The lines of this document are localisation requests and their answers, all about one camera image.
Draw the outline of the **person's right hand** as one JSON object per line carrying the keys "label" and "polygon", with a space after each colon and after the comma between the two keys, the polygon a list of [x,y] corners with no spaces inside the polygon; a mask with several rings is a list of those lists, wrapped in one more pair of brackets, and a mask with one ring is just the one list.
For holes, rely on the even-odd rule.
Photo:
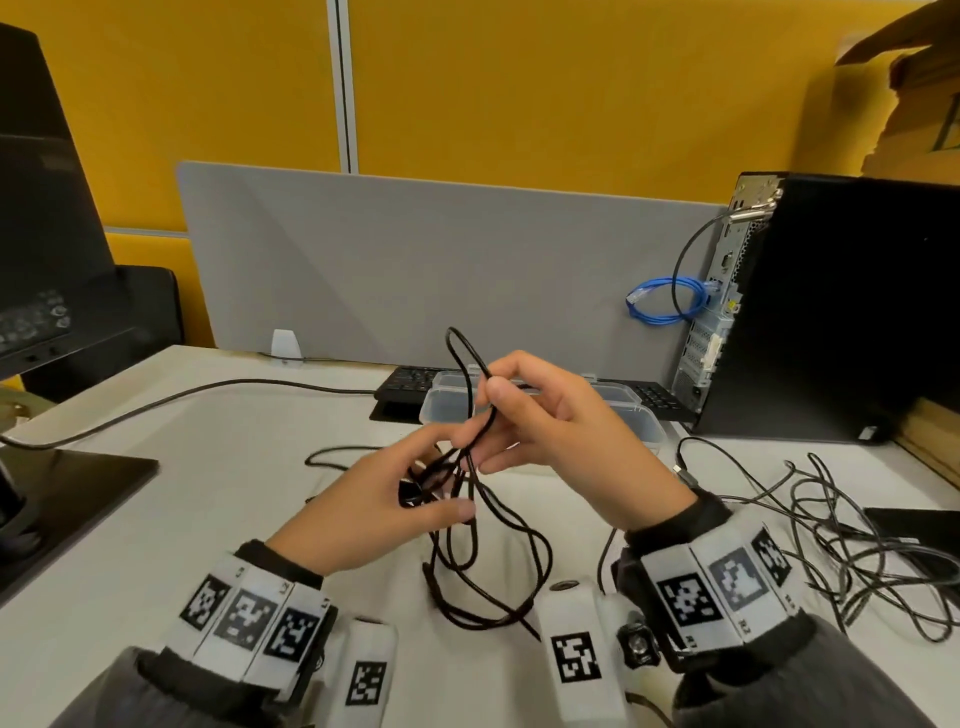
{"label": "person's right hand", "polygon": [[[630,431],[581,375],[516,350],[487,366],[477,403],[489,412],[457,427],[451,443],[469,448],[476,470],[551,468],[600,518],[620,531],[653,528],[697,503],[694,491]],[[519,429],[486,401],[483,383],[504,378],[535,396],[542,426]]]}

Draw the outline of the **person's left hand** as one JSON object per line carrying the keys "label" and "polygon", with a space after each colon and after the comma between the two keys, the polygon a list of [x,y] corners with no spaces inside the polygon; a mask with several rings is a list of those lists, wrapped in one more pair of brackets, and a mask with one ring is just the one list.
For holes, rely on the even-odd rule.
{"label": "person's left hand", "polygon": [[270,536],[266,547],[314,575],[330,577],[434,532],[402,530],[400,483],[456,430],[433,423],[363,456]]}

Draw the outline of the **person's right forearm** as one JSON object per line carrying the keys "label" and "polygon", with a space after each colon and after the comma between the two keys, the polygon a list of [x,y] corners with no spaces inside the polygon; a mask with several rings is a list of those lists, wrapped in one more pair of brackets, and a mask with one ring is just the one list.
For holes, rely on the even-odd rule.
{"label": "person's right forearm", "polygon": [[[712,493],[691,498],[659,521],[625,512],[618,589],[635,604],[653,604],[642,557],[720,535],[735,516]],[[675,728],[937,728],[847,637],[805,611],[684,674],[671,711]]]}

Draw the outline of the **person's left forearm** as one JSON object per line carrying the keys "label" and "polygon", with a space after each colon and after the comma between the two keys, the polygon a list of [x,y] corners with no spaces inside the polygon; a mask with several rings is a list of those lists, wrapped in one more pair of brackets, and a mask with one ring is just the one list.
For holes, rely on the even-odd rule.
{"label": "person's left forearm", "polygon": [[130,647],[49,728],[283,728],[275,692],[206,670],[168,647]]}

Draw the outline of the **clear plastic box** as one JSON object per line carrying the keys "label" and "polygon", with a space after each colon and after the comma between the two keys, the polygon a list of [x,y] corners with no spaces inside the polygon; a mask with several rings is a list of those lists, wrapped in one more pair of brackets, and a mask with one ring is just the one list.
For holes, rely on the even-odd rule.
{"label": "clear plastic box", "polygon": [[[481,376],[477,365],[468,365],[467,376],[461,370],[443,370],[433,379],[419,410],[422,425],[462,424],[476,413],[475,395]],[[600,380],[588,374],[585,379],[627,424],[631,432],[655,455],[667,443],[660,420],[641,396],[625,383]]]}

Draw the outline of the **black keyboard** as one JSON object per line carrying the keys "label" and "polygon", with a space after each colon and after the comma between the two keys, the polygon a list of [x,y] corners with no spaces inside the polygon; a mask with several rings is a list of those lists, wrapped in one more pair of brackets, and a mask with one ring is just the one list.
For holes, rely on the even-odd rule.
{"label": "black keyboard", "polygon": [[[424,367],[398,367],[375,391],[377,405],[370,413],[372,420],[420,424],[419,414],[434,378],[445,370]],[[640,395],[642,404],[650,407],[663,422],[695,424],[698,415],[681,403],[675,394],[656,381],[608,379],[600,381],[625,383]]]}

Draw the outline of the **grey desk divider panel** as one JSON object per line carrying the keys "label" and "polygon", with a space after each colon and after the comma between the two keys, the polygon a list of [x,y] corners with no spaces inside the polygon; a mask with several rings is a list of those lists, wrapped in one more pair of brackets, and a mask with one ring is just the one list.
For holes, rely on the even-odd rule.
{"label": "grey desk divider panel", "polygon": [[188,161],[176,171],[215,344],[445,367],[522,349],[599,379],[668,383],[686,338],[630,318],[710,203]]}

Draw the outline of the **left wristband with marker tags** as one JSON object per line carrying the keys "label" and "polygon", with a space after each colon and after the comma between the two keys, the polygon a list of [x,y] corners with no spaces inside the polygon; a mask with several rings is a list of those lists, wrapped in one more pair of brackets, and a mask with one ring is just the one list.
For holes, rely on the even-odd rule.
{"label": "left wristband with marker tags", "polygon": [[330,608],[320,589],[226,554],[193,590],[163,646],[230,682],[288,697]]}

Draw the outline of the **wristband with marker tags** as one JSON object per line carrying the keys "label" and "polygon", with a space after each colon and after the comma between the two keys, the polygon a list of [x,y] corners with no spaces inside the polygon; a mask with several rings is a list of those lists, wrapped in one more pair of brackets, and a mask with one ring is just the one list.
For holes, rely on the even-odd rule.
{"label": "wristband with marker tags", "polygon": [[640,562],[690,654],[743,647],[801,611],[800,570],[766,524],[742,511]]}
{"label": "wristband with marker tags", "polygon": [[193,590],[163,646],[230,682],[288,697],[330,608],[320,589],[226,554]]}

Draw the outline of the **right wristband with marker tags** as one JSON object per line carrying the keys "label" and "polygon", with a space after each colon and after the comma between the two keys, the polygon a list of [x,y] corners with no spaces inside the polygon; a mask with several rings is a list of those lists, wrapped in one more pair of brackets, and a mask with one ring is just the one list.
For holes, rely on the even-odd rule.
{"label": "right wristband with marker tags", "polygon": [[690,654],[743,647],[801,611],[800,570],[766,524],[742,511],[640,562]]}

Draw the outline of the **black desktop computer tower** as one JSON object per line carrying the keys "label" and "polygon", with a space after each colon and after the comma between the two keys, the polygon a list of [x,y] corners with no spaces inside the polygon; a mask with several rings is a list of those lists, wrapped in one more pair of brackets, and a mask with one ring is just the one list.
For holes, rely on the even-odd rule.
{"label": "black desktop computer tower", "polygon": [[[772,215],[730,210],[783,195]],[[671,394],[702,438],[877,445],[959,378],[960,186],[745,172]]]}

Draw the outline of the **brown cardboard box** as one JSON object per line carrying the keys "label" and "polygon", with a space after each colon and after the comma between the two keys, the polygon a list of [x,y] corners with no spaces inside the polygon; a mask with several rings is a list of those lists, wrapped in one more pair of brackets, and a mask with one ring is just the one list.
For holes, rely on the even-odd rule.
{"label": "brown cardboard box", "polygon": [[920,397],[894,441],[960,491],[960,412]]}

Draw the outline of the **flat black device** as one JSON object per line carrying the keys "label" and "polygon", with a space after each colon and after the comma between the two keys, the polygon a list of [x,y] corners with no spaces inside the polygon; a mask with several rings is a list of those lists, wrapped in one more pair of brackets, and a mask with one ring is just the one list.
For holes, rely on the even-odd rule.
{"label": "flat black device", "polygon": [[[950,554],[960,559],[960,511],[867,507],[867,520],[880,535]],[[954,577],[956,569],[933,555],[902,556],[925,577]]]}

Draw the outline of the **black computer monitor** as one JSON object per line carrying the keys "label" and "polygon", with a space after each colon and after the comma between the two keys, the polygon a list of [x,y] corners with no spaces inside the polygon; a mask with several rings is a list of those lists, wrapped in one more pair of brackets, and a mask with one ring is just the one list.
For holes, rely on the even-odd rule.
{"label": "black computer monitor", "polygon": [[[0,22],[0,383],[126,334],[132,311],[40,40]],[[160,469],[0,434],[0,609]]]}

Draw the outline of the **stack of cardboard boxes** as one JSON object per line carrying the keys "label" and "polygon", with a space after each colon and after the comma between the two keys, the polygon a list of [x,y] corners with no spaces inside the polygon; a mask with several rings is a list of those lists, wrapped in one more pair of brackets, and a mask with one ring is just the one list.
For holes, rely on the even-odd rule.
{"label": "stack of cardboard boxes", "polygon": [[960,0],[846,38],[807,87],[790,169],[960,187]]}

